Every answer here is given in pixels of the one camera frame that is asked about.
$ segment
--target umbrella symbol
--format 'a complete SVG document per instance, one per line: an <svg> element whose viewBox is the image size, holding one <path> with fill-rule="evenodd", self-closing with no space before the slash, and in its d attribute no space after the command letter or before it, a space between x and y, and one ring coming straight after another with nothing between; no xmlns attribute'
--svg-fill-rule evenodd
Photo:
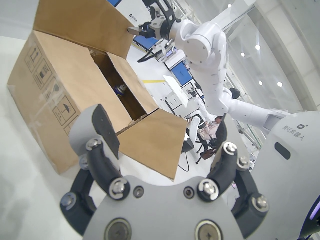
<svg viewBox="0 0 320 240"><path fill-rule="evenodd" d="M58 91L59 91L59 86L58 86L58 84L55 84L55 85L53 86L53 90L54 90L55 92L58 92Z"/></svg>
<svg viewBox="0 0 320 240"><path fill-rule="evenodd" d="M63 111L61 111L61 113L63 113L64 111L67 111L68 113L70 113L69 106L66 105L66 104L63 104L63 106L64 106L65 109Z"/></svg>

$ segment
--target person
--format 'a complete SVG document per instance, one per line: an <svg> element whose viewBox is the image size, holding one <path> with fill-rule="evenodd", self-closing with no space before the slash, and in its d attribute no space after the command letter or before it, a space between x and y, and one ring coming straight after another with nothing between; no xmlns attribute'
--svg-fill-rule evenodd
<svg viewBox="0 0 320 240"><path fill-rule="evenodd" d="M219 124L221 123L221 120L222 116L217 116L213 121L205 121L203 123L204 127L200 127L198 129L198 134L201 136L203 140L211 140L212 138L216 138L216 131L218 129Z"/></svg>

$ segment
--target open cardboard box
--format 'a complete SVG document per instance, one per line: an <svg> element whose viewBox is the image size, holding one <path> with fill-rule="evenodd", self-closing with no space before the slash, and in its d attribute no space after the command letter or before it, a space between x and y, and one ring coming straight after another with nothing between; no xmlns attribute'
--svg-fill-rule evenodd
<svg viewBox="0 0 320 240"><path fill-rule="evenodd" d="M175 177L186 122L158 108L125 60L133 38L129 26L106 0L39 1L8 88L58 173L78 163L68 138L73 123L100 103L120 152ZM128 89L119 99L112 87L122 83Z"/></svg>

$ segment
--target metal plate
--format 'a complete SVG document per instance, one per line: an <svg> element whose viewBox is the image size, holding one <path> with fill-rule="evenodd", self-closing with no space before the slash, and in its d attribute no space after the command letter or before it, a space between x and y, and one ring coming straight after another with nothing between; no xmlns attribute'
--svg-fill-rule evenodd
<svg viewBox="0 0 320 240"><path fill-rule="evenodd" d="M92 217L84 240L102 240L106 226L115 218L124 218L130 223L132 240L193 240L197 224L202 220L217 224L223 239L243 240L232 213L221 197L213 202L203 202L197 193L192 199L184 197L184 188L190 186L196 192L203 177L193 177L173 186L150 185L133 176L125 178L131 188L142 186L143 196L135 198L132 190L123 201L106 196Z"/></svg>

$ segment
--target humanoid robot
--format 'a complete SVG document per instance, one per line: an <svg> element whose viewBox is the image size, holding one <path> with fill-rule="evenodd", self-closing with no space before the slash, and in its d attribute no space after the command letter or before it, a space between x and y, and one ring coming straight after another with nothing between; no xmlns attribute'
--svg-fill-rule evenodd
<svg viewBox="0 0 320 240"><path fill-rule="evenodd" d="M294 240L319 231L320 113L289 114L232 99L222 83L227 43L221 28L176 19L167 0L142 1L152 21L128 31L174 41L190 61L207 111L223 115L213 168L206 178L173 186L123 177L119 141L103 107L94 105L81 113L69 135L81 166L60 203L70 225L85 240ZM237 148L239 133L231 117L268 134L251 173L246 151ZM93 180L107 194L98 209L89 197ZM230 210L221 195L233 181L240 197Z"/></svg>

